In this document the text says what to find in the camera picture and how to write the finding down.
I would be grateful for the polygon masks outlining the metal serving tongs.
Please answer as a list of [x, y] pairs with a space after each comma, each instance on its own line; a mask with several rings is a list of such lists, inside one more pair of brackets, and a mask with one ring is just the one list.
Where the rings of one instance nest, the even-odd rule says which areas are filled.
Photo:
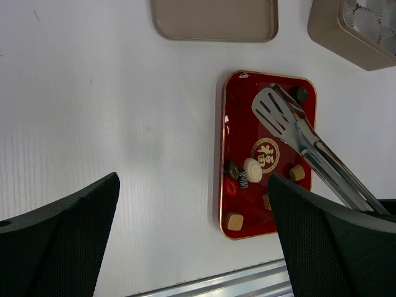
[[388, 215], [389, 211], [329, 149], [310, 125], [302, 107], [278, 84], [261, 90], [252, 112], [276, 138], [298, 153], [332, 192], [349, 208]]

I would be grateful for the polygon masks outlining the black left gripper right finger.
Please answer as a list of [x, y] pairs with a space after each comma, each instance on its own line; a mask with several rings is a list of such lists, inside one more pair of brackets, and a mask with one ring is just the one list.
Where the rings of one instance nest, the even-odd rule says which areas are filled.
[[359, 212], [272, 174], [269, 201], [295, 296], [395, 296], [395, 201]]

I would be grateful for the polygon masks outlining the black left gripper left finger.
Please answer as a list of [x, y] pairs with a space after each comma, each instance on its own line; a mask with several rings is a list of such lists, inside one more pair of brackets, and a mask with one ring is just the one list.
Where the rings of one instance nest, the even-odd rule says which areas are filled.
[[113, 172], [1, 221], [1, 296], [93, 296], [119, 190]]

